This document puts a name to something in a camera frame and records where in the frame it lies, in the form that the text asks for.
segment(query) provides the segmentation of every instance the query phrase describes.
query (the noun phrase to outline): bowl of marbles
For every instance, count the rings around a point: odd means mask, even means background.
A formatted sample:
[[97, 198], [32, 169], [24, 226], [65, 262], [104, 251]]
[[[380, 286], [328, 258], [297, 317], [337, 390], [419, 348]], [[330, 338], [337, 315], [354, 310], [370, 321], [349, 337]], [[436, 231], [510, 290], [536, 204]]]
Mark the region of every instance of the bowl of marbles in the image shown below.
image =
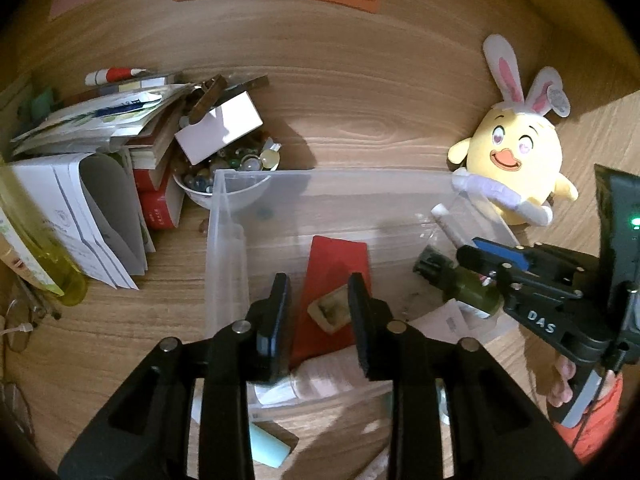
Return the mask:
[[[213, 179], [217, 170], [275, 171], [280, 164], [281, 144], [258, 130], [235, 140], [199, 164], [191, 165], [184, 153], [176, 149], [172, 159], [174, 180], [191, 200], [210, 209]], [[238, 211], [258, 200], [268, 185], [268, 178], [252, 186], [227, 194], [231, 211]]]

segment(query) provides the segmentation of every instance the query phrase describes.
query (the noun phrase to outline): wooden table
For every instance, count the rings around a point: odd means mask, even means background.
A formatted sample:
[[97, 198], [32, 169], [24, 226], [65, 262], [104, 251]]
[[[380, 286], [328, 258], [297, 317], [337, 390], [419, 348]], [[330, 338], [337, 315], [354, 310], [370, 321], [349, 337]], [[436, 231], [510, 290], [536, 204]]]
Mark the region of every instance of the wooden table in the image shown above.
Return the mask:
[[[108, 66], [184, 70], [191, 80], [268, 73], [271, 87], [255, 99], [288, 168], [445, 168], [447, 148], [499, 100], [481, 43], [500, 32], [525, 87], [550, 64], [572, 101], [558, 132], [580, 198], [557, 204], [553, 226], [528, 230], [530, 241], [595, 253], [592, 164], [640, 172], [638, 79], [526, 0], [382, 0], [378, 14], [310, 0], [97, 0], [53, 22], [49, 5], [26, 0], [2, 32], [2, 86], [32, 72], [37, 88], [68, 96]], [[139, 292], [92, 283], [82, 305], [46, 320], [23, 354], [9, 352], [50, 465], [160, 338], [202, 336], [205, 217], [188, 203], [180, 228], [158, 233]], [[488, 348], [543, 407], [550, 348], [522, 329]], [[277, 423], [299, 441], [280, 470], [256, 466], [259, 479], [352, 478], [389, 431], [377, 401]]]

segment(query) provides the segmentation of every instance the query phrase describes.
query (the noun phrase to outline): plastic bin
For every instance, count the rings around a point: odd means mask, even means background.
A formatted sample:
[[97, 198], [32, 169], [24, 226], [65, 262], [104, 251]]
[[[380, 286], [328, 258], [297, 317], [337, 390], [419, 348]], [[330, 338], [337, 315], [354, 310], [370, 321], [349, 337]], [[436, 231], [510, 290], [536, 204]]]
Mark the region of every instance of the plastic bin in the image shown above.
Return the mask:
[[[472, 237], [516, 244], [487, 200], [457, 193], [445, 171], [217, 171], [211, 201], [207, 337], [242, 319], [253, 301], [266, 298], [276, 272], [289, 275], [292, 305], [298, 306], [315, 235], [366, 242], [373, 296], [407, 320], [442, 304], [441, 292], [412, 273], [425, 245], [432, 244], [450, 257], [455, 253], [431, 217], [436, 204], [443, 203]], [[515, 326], [502, 313], [471, 321], [482, 342]], [[266, 408], [249, 386], [249, 413], [253, 420], [264, 420], [354, 402], [388, 390], [388, 384], [371, 383], [335, 398]]]

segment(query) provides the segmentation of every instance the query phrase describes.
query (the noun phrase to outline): black cable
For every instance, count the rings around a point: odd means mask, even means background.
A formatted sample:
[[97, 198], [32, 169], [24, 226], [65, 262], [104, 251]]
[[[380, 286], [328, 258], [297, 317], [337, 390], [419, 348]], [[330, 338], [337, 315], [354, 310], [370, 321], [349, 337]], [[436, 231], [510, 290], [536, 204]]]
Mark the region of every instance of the black cable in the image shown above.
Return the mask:
[[582, 420], [582, 424], [580, 425], [580, 429], [578, 430], [578, 433], [576, 433], [576, 435], [575, 435], [574, 443], [571, 444], [571, 450], [572, 451], [575, 450], [575, 446], [578, 444], [578, 441], [580, 440], [580, 437], [582, 436], [582, 432], [584, 431], [584, 428], [586, 428], [586, 426], [587, 426], [587, 422], [589, 421], [591, 413], [593, 413], [593, 409], [595, 408], [596, 404], [598, 403], [598, 398], [600, 397], [600, 394], [602, 393], [602, 389], [604, 388], [604, 383], [607, 381], [607, 375], [609, 374], [609, 371], [612, 371], [612, 370], [605, 370], [604, 377], [600, 381], [600, 384], [598, 384], [598, 388], [596, 389], [596, 394], [593, 397], [593, 400], [591, 401], [591, 404], [589, 404], [589, 409], [587, 410], [587, 413], [584, 415], [584, 418]]

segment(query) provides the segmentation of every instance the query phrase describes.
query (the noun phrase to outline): red sleeve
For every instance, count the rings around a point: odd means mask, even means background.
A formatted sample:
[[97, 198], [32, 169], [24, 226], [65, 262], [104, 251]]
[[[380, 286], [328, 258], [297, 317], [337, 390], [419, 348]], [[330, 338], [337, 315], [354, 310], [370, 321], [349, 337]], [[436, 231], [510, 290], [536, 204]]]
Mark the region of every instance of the red sleeve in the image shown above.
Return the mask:
[[[582, 462], [588, 462], [591, 457], [600, 449], [604, 441], [608, 439], [616, 425], [616, 415], [620, 405], [620, 395], [622, 394], [622, 374], [616, 379], [616, 383], [609, 394], [601, 399], [591, 412], [586, 428], [580, 436], [574, 453]], [[575, 428], [566, 428], [555, 422], [554, 427], [562, 439], [569, 445], [574, 443], [574, 439], [582, 422]]]

